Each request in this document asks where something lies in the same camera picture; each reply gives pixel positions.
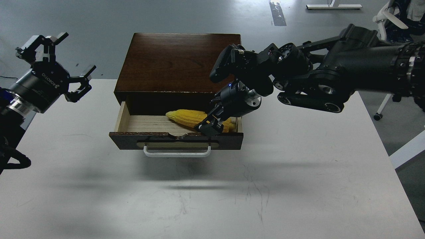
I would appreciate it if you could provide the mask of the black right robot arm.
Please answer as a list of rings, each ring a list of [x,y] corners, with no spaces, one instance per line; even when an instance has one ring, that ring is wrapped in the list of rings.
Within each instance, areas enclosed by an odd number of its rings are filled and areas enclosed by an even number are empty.
[[[242,45],[225,47],[210,74],[214,83],[230,74],[235,80],[214,95],[214,105],[194,128],[213,136],[224,121],[242,117],[261,105],[261,97],[281,92],[290,106],[340,113],[355,91],[393,94],[393,101],[413,97],[424,109],[424,42],[392,45],[378,32],[354,24],[338,36],[300,46],[270,44],[256,53]]]

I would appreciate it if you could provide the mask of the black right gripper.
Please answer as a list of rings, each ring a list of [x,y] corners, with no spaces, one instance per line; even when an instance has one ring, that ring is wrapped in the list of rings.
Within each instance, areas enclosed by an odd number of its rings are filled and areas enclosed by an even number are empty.
[[[225,119],[241,118],[257,110],[261,106],[261,96],[242,82],[235,81],[214,95],[212,105],[214,108],[194,126],[197,132],[207,133],[208,136],[231,132],[233,124]]]

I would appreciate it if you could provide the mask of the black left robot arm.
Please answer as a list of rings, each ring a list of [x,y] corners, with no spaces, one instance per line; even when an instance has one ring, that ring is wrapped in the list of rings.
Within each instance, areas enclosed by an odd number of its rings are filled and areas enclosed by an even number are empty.
[[[25,133],[22,124],[30,112],[45,113],[61,95],[68,102],[78,102],[92,89],[89,81],[95,65],[71,77],[56,60],[55,47],[67,36],[67,32],[57,37],[34,35],[23,47],[16,48],[16,56],[31,67],[10,88],[1,88],[1,171],[28,168],[32,163],[16,149]]]

